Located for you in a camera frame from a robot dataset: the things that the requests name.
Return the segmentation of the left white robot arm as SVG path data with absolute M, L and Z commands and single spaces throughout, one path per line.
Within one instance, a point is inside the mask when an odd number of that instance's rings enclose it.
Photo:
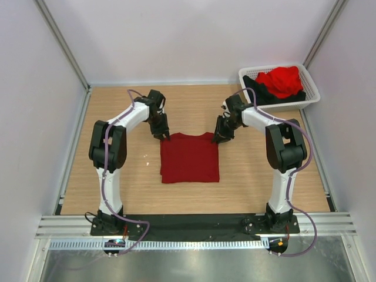
M 128 220 L 123 216 L 120 196 L 120 174 L 127 158 L 127 135 L 139 124 L 148 123 L 152 136 L 169 140 L 170 133 L 164 106 L 166 98 L 151 90 L 147 96 L 129 89 L 130 106 L 116 117 L 95 122 L 89 146 L 89 159 L 96 168 L 100 184 L 100 205 L 92 220 L 90 234 L 118 235 L 124 231 Z

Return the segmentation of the dark red t-shirt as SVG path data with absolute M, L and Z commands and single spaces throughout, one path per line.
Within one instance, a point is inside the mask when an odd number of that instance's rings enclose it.
M 218 144 L 213 133 L 193 136 L 174 133 L 160 142 L 162 183 L 220 181 Z

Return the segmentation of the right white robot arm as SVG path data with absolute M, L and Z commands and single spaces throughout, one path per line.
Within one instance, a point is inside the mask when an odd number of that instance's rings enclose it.
M 224 112 L 217 117 L 212 142 L 224 143 L 234 139 L 240 126 L 253 127 L 266 138 L 266 156 L 274 170 L 273 187 L 266 204 L 265 227 L 273 233 L 283 230 L 292 221 L 290 205 L 295 173 L 307 158 L 302 128 L 297 120 L 279 119 L 253 104 L 246 104 L 239 95 L 228 97 L 222 105 Z

